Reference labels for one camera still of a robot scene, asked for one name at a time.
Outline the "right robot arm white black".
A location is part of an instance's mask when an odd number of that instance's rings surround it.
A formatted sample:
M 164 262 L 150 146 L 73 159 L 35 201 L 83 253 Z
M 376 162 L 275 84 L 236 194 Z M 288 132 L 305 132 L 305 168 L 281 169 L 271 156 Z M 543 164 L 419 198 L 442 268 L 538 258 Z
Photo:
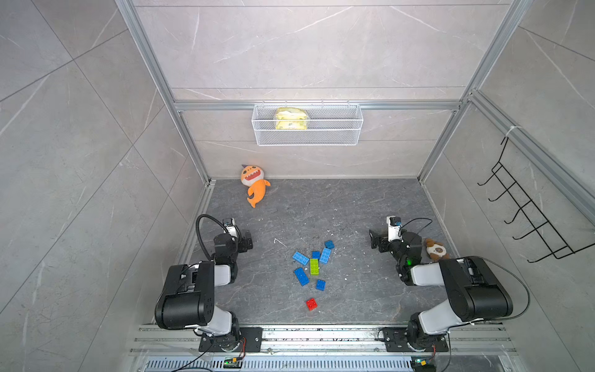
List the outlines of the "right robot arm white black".
M 502 319 L 513 313 L 511 296 L 483 258 L 421 261 L 421 237 L 414 232 L 398 232 L 390 226 L 382 235 L 369 231 L 371 247 L 389 253 L 396 260 L 400 280 L 407 286 L 440 286 L 447 299 L 431 309 L 413 314 L 405 332 L 413 351 L 438 347 L 449 330 L 484 320 Z

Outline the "light blue long lego brick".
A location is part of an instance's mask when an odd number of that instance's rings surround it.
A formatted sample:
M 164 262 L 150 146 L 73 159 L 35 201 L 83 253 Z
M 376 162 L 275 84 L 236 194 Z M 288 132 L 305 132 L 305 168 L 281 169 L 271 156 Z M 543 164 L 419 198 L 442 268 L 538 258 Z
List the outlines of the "light blue long lego brick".
M 332 250 L 329 248 L 324 248 L 323 251 L 321 252 L 321 255 L 319 257 L 319 262 L 321 264 L 327 264 L 330 256 L 331 256 Z

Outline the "light blue 2x4 lego brick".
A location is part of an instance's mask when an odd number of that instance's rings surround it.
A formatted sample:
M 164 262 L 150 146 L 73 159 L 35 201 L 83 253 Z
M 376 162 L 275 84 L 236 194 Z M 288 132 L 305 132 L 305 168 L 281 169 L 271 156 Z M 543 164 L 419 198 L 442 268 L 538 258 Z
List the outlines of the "light blue 2x4 lego brick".
M 310 262 L 310 259 L 306 257 L 304 254 L 301 254 L 300 252 L 295 252 L 292 258 L 301 265 L 307 265 Z

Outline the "lime green 2x4 lego brick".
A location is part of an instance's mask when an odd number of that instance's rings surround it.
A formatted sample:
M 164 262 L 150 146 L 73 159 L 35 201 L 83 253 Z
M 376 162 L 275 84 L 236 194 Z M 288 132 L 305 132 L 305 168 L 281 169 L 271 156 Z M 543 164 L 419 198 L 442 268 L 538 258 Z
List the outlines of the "lime green 2x4 lego brick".
M 319 275 L 319 260 L 318 259 L 310 260 L 310 273 L 312 276 Z

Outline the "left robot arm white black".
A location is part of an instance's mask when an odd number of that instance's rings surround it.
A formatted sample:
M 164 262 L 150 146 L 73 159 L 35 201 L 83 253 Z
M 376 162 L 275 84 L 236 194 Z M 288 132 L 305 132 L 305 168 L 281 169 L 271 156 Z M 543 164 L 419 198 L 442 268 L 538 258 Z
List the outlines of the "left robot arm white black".
M 214 347 L 234 351 L 243 342 L 239 321 L 233 312 L 215 304 L 215 288 L 236 281 L 237 257 L 253 248 L 253 240 L 249 232 L 233 226 L 231 233 L 219 234 L 214 243 L 213 260 L 169 268 L 154 317 L 161 329 L 194 330 Z

